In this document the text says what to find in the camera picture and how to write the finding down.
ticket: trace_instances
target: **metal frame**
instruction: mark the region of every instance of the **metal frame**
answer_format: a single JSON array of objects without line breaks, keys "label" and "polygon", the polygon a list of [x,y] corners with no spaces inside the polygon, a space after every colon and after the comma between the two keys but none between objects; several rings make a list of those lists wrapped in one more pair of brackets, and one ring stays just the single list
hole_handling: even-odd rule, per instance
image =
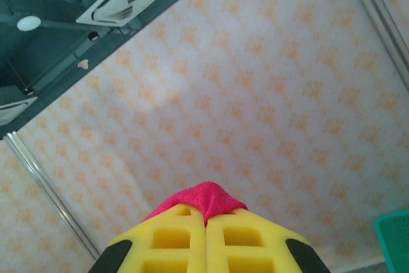
[{"label": "metal frame", "polygon": [[383,0],[361,0],[409,92],[409,49]]},{"label": "metal frame", "polygon": [[84,227],[74,216],[72,210],[67,205],[66,201],[58,193],[52,180],[47,176],[44,169],[29,151],[16,132],[7,134],[4,137],[6,144],[12,152],[19,158],[27,172],[36,182],[37,186],[44,192],[51,203],[56,207],[59,216],[64,220],[67,226],[72,230],[79,242],[85,247],[92,259],[96,260],[100,255],[100,249],[97,244],[91,240]]}]

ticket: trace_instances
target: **green basket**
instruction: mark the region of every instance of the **green basket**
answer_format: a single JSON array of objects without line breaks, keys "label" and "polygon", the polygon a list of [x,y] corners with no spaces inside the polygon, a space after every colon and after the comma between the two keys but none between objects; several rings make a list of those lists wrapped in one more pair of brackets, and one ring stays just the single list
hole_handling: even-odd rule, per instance
[{"label": "green basket", "polygon": [[409,273],[409,209],[381,215],[374,222],[390,273]]}]

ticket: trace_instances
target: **pink cloth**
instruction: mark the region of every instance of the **pink cloth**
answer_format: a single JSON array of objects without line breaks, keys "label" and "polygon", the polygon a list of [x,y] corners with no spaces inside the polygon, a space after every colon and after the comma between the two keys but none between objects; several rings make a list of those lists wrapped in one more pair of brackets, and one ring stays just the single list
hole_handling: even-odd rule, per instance
[{"label": "pink cloth", "polygon": [[194,187],[173,194],[148,215],[145,220],[181,203],[200,210],[203,214],[205,226],[207,221],[215,215],[228,214],[237,208],[247,209],[244,203],[232,197],[217,183],[202,182]]}]

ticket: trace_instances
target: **red fabric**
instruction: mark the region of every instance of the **red fabric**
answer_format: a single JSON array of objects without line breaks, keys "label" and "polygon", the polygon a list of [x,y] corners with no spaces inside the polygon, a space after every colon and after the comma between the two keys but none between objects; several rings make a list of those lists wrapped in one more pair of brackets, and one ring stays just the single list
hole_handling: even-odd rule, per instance
[{"label": "red fabric", "polygon": [[148,215],[145,220],[181,203],[200,210],[203,214],[204,225],[207,225],[207,221],[215,215],[228,214],[237,208],[247,209],[244,203],[232,197],[217,183],[202,182],[194,187],[173,194]]}]

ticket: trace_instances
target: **teal plastic container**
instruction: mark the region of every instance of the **teal plastic container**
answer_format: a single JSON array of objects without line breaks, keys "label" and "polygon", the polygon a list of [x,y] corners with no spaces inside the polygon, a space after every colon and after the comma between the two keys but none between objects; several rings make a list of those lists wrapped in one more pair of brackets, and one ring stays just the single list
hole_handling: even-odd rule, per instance
[{"label": "teal plastic container", "polygon": [[381,215],[374,222],[390,273],[409,273],[409,209]]}]

